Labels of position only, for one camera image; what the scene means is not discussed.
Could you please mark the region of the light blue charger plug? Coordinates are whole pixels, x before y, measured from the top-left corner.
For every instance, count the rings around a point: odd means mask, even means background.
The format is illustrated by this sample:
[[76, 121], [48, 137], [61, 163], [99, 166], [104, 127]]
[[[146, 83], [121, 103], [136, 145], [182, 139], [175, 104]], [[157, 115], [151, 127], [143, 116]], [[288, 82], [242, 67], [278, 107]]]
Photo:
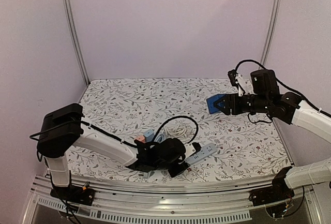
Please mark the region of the light blue charger plug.
[[143, 133], [143, 136], [145, 138], [145, 142], [151, 142], [153, 140], [155, 134], [152, 129], [149, 129]]

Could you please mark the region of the pink small charger plug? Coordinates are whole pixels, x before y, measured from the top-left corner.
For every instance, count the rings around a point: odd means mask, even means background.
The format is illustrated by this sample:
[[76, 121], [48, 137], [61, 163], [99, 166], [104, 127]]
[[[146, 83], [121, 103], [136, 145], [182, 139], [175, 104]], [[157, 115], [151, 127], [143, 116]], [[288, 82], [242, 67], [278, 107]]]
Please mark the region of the pink small charger plug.
[[146, 143], [145, 137], [143, 135], [137, 136], [134, 141], [135, 143], [137, 142]]

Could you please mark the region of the light blue power strip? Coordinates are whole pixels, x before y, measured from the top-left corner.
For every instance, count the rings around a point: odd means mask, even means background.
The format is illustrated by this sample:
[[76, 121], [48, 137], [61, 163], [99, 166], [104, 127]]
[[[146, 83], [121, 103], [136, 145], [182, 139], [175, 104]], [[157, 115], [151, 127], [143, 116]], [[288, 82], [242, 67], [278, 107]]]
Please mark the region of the light blue power strip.
[[217, 151], [217, 147], [213, 143], [209, 143], [201, 148], [201, 150], [190, 157], [188, 157], [185, 162], [188, 163], [189, 165], [194, 165], [208, 156], [214, 154]]

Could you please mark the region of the dark blue cube socket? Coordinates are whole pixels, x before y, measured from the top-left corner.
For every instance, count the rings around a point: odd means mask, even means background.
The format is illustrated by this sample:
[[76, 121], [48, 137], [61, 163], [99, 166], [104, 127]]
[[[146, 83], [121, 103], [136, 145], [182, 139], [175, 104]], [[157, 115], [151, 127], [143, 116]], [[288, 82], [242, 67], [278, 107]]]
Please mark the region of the dark blue cube socket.
[[224, 107], [224, 102], [222, 100], [224, 94], [217, 94], [207, 98], [207, 107], [209, 114], [215, 114], [220, 112]]

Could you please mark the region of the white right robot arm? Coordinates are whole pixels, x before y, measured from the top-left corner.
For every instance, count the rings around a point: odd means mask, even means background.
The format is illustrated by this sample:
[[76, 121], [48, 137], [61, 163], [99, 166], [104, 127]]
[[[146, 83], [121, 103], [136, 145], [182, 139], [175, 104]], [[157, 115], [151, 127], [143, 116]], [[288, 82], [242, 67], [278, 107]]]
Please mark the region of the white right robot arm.
[[303, 93], [285, 85], [270, 69], [250, 74], [253, 92], [233, 69], [228, 72], [237, 93], [213, 100], [212, 107], [225, 115], [265, 114], [278, 121], [278, 129], [295, 165], [282, 169], [268, 189], [271, 201], [279, 201], [288, 189], [330, 181], [330, 114], [314, 106]]

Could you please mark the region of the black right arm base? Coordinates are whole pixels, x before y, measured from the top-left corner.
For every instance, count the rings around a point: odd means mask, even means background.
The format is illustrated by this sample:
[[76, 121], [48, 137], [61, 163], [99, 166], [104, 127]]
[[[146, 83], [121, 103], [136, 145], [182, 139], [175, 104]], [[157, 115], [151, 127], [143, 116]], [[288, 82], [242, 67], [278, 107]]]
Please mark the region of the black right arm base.
[[286, 173], [291, 168], [285, 167], [281, 169], [272, 180], [270, 186], [251, 190], [248, 199], [253, 203], [253, 206], [270, 204], [293, 197], [293, 189], [289, 188], [284, 180]]

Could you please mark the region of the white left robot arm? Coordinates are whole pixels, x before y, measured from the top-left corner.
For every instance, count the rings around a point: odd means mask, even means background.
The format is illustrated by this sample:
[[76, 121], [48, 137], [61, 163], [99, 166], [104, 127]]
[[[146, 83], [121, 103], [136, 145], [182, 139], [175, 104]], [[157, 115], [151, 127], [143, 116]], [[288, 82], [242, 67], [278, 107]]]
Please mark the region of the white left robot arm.
[[168, 138], [161, 143], [126, 142], [93, 125], [84, 117], [78, 103], [46, 114], [37, 136], [37, 151], [46, 159], [52, 182], [65, 200], [77, 196], [76, 187], [71, 185], [66, 156], [71, 146], [100, 153], [135, 171], [148, 173], [167, 169], [172, 177], [179, 174], [180, 165], [186, 158], [196, 152], [192, 144], [183, 144], [177, 138]]

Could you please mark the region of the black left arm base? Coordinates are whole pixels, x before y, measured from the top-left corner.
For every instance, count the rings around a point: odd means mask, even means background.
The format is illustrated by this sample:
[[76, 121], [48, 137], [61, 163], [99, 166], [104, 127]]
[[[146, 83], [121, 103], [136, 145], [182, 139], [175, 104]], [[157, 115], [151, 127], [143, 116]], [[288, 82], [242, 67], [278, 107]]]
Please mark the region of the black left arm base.
[[86, 182], [83, 186], [73, 184], [70, 184], [68, 187], [52, 186], [50, 196], [58, 198], [63, 202], [92, 206], [95, 193], [95, 190], [90, 187], [90, 182]]

